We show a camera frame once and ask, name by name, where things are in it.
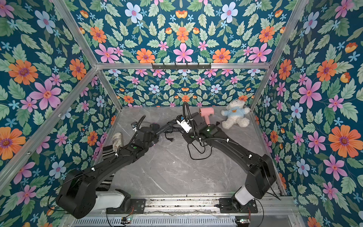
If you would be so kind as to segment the pink hair dryer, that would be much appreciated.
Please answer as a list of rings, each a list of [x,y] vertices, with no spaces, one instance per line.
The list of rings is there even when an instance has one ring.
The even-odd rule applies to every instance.
[[[209,117],[214,114],[214,109],[212,107],[205,107],[199,109],[199,114],[202,118],[204,118],[207,125],[210,125]]]

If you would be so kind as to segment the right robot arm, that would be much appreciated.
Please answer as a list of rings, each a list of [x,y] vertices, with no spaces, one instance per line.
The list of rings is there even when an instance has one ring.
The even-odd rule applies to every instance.
[[[207,124],[198,113],[191,117],[180,115],[176,122],[184,129],[183,137],[188,144],[196,141],[216,148],[245,171],[245,183],[232,197],[240,205],[263,198],[277,180],[273,161],[267,154],[260,156],[249,151],[232,140],[218,125]]]

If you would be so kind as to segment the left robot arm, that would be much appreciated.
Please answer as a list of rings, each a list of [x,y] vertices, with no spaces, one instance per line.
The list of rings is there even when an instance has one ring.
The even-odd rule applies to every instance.
[[[136,137],[124,148],[104,159],[94,167],[83,171],[72,170],[56,198],[56,204],[75,218],[83,218],[92,211],[120,207],[126,194],[119,191],[98,191],[106,179],[121,168],[128,166],[158,143],[158,124],[142,127]]]

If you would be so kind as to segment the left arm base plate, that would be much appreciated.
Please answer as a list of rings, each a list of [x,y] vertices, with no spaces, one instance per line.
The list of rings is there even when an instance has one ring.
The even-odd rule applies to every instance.
[[[146,207],[146,199],[128,199],[119,208],[111,208],[110,214],[143,214]]]

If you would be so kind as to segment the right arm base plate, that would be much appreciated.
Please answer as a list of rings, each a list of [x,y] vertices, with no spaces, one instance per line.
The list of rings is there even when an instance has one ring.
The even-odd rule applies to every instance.
[[[220,198],[215,205],[221,213],[258,213],[255,200],[250,200],[246,205],[241,205],[236,199]]]

